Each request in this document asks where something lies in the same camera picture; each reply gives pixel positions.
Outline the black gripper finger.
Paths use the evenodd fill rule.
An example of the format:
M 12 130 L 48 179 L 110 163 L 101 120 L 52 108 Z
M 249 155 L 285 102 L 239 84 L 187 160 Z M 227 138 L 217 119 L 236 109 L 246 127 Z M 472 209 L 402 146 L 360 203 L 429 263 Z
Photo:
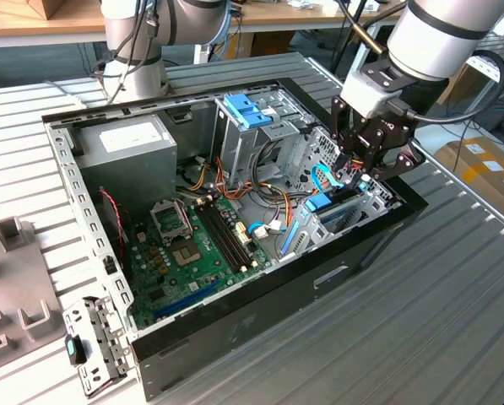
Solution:
M 404 146 L 397 150 L 390 162 L 385 162 L 384 158 L 389 155 L 389 151 L 385 148 L 372 147 L 361 148 L 362 157 L 360 166 L 356 169 L 355 174 L 351 177 L 348 187 L 356 189 L 360 184 L 370 181 L 374 184 L 389 181 L 395 177 L 400 177 L 402 174 L 408 173 L 419 167 L 425 162 L 425 156 L 414 146 L 412 141 L 409 141 Z
M 360 115 L 339 96 L 332 98 L 329 132 L 339 147 L 339 155 L 332 166 L 334 171 L 340 171 L 346 165 L 351 165 L 350 161 L 358 157 L 360 150 L 357 130 L 361 124 L 359 119 Z

